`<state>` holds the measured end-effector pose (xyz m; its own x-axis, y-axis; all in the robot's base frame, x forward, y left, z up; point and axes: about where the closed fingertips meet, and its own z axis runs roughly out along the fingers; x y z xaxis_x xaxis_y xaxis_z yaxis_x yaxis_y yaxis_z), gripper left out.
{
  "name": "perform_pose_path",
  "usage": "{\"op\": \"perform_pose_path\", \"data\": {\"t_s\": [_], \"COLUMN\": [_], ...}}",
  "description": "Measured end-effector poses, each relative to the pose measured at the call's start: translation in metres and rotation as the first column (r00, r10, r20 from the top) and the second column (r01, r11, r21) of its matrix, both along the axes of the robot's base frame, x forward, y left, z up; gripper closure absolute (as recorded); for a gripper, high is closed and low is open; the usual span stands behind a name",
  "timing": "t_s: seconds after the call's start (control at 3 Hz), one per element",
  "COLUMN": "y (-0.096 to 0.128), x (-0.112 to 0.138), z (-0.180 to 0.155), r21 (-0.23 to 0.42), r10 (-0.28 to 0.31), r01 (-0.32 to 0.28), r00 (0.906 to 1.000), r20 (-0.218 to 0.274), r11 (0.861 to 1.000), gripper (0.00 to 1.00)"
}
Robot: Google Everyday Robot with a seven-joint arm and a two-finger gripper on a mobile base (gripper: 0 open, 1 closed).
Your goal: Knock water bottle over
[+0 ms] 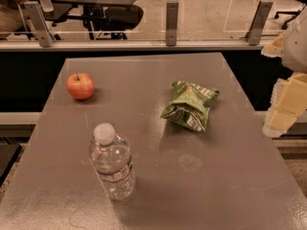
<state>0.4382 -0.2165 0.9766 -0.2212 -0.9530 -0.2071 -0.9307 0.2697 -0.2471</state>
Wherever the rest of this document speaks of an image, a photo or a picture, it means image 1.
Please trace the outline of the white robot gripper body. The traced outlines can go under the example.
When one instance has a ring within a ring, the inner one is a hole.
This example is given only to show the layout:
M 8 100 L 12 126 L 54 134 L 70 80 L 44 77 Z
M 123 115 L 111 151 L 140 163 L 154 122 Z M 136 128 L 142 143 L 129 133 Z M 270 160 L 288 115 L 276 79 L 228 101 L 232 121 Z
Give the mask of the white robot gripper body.
M 294 72 L 307 72 L 307 17 L 298 16 L 288 27 L 283 39 L 282 64 Z

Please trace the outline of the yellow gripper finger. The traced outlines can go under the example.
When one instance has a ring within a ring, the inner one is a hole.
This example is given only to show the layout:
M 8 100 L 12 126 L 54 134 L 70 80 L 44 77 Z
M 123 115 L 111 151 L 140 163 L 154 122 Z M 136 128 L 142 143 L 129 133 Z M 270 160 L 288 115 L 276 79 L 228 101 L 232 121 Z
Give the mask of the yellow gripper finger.
M 272 42 L 270 42 L 261 50 L 261 54 L 268 58 L 280 58 L 284 36 L 284 33 L 277 36 Z
M 271 138 L 285 134 L 307 110 L 307 74 L 294 72 L 273 87 L 271 106 L 265 117 L 263 133 Z

